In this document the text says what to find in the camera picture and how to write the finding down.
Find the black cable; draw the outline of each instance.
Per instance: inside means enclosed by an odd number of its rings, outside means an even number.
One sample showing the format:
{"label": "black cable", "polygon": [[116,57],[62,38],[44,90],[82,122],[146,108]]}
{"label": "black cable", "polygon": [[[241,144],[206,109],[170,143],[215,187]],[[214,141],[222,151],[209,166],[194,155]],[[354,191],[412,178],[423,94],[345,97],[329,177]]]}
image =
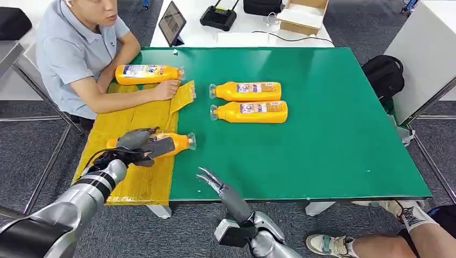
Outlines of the black cable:
{"label": "black cable", "polygon": [[151,152],[150,150],[148,150],[148,151],[147,151],[147,150],[146,150],[146,151],[145,151],[145,150],[144,150],[144,151],[142,150],[142,151],[140,151],[140,152],[136,152],[136,151],[134,151],[134,150],[132,151],[132,150],[120,149],[120,148],[101,149],[101,150],[99,150],[98,152],[95,152],[95,153],[89,158],[89,160],[87,161],[87,163],[86,163],[85,166],[84,166],[84,169],[86,169],[86,168],[89,166],[89,164],[90,164],[90,162],[92,161],[92,159],[94,159],[94,157],[95,157],[98,153],[100,153],[100,152],[107,152],[107,151],[110,151],[110,150],[111,150],[111,151],[112,151],[112,150],[113,150],[113,151],[117,151],[117,152],[131,153],[131,154],[142,154],[142,153],[146,153],[146,152]]}
{"label": "black cable", "polygon": [[301,39],[284,39],[284,38],[282,38],[282,37],[279,36],[279,35],[272,34],[272,33],[269,33],[269,32],[267,32],[267,31],[252,31],[252,33],[268,33],[268,34],[271,34],[272,36],[278,37],[278,38],[281,39],[281,40],[290,41],[290,42],[293,42],[293,41],[300,41],[300,40],[304,40],[304,39],[319,39],[319,40],[324,40],[324,41],[327,41],[327,42],[333,44],[332,41],[329,40],[329,39],[321,39],[321,38],[317,38],[317,37],[305,37],[305,38],[301,38]]}
{"label": "black cable", "polygon": [[236,5],[238,5],[239,3],[239,0],[236,1],[236,3],[234,4],[233,8],[231,8],[231,10],[234,10],[234,8],[236,8]]}

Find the tablet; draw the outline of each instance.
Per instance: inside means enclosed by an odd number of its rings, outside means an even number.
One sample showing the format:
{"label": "tablet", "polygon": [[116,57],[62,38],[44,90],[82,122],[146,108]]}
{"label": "tablet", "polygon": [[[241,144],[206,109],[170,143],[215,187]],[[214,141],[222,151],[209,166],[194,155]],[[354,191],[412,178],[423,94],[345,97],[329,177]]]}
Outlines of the tablet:
{"label": "tablet", "polygon": [[159,27],[170,47],[183,44],[179,39],[184,25],[187,23],[174,1],[169,3],[168,8],[159,22]]}

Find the light blue polo shirt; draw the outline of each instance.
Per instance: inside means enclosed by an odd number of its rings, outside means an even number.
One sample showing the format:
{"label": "light blue polo shirt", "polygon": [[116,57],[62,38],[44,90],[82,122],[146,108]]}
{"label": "light blue polo shirt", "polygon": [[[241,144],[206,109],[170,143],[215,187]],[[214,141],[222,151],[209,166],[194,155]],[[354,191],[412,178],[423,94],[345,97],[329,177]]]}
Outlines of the light blue polo shirt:
{"label": "light blue polo shirt", "polygon": [[93,76],[98,79],[117,52],[117,39],[129,28],[117,17],[112,26],[100,26],[101,34],[85,27],[62,0],[53,1],[37,31],[37,65],[52,100],[60,110],[95,119],[70,83]]}

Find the gray carpet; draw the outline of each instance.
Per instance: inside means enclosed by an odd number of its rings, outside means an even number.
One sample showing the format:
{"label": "gray carpet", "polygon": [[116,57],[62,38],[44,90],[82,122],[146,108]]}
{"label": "gray carpet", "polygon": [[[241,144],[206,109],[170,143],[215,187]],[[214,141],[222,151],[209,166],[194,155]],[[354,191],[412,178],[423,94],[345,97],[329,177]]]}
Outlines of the gray carpet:
{"label": "gray carpet", "polygon": [[118,13],[139,41],[141,47],[151,44],[155,24],[163,0],[149,0],[149,10],[143,8],[143,0],[118,0]]}
{"label": "gray carpet", "polygon": [[[119,15],[141,45],[150,42],[159,1],[148,11],[141,1],[119,0]],[[325,25],[336,46],[349,46],[364,63],[383,53],[405,21],[399,15],[401,0],[330,0]],[[40,102],[0,102],[0,113],[11,111],[48,112]],[[452,102],[439,103],[429,113],[454,114]],[[456,121],[416,121],[414,127],[437,165],[456,187]],[[47,159],[64,129],[61,121],[0,123],[0,205],[22,210],[30,197]],[[37,205],[51,203],[68,188],[86,136],[71,133],[52,169]],[[433,193],[427,208],[450,204],[416,143],[408,147]],[[303,212],[303,203],[257,203],[284,230],[288,243],[304,257],[311,254],[302,239],[311,233],[349,234],[395,233],[402,226],[387,212],[372,207],[338,203],[314,218]],[[178,205],[167,220],[156,217],[144,206],[104,207],[82,237],[75,257],[249,257],[246,249],[219,246],[214,242],[211,215],[224,213],[221,204]]]}

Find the sneaker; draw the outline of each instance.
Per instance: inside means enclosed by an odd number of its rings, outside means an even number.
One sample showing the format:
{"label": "sneaker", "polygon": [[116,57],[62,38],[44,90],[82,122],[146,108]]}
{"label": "sneaker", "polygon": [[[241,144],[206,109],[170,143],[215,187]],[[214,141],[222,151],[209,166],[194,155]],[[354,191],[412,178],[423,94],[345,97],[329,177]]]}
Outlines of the sneaker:
{"label": "sneaker", "polygon": [[352,258],[348,254],[346,244],[353,241],[354,238],[349,236],[339,236],[333,238],[329,235],[310,235],[305,240],[307,248],[312,252],[320,255],[331,255],[339,258]]}
{"label": "sneaker", "polygon": [[377,201],[367,201],[367,202],[352,202],[357,205],[362,206],[372,206],[372,207],[382,207],[386,211],[392,213],[399,220],[401,219],[402,209],[404,207],[419,207],[418,203],[414,200],[377,200]]}

